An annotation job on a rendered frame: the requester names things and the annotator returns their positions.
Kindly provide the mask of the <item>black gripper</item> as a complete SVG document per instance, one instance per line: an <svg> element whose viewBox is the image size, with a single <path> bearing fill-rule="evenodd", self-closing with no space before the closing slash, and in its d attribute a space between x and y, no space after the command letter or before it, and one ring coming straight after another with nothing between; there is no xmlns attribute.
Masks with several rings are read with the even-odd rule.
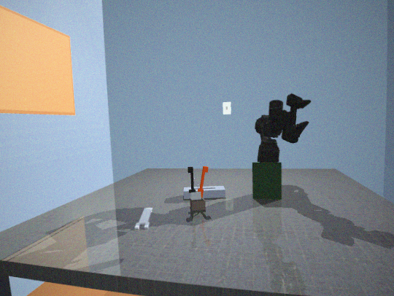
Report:
<svg viewBox="0 0 394 296"><path fill-rule="evenodd" d="M309 121L296 124L296 112L297 109L304 108L308 106L309 103L311 103L310 100L303 100L293 94L287 96L286 105L290 106L290 112L284 112L282 115L284 125L275 125L278 130L282 130L282 140L290 143L298 142L298 138L304 128L309 124Z"/></svg>

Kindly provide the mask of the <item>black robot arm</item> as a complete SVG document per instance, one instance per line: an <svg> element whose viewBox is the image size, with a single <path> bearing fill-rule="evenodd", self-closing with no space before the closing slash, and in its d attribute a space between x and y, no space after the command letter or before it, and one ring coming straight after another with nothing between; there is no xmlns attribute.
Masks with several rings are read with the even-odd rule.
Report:
<svg viewBox="0 0 394 296"><path fill-rule="evenodd" d="M262 115L255 123L256 132L260 134L261 144L258 150L258 162L277 163L279 162L279 147L276 139L282 130L278 130L275 125L284 125L282 115L283 101L269 101L269 115Z"/></svg>

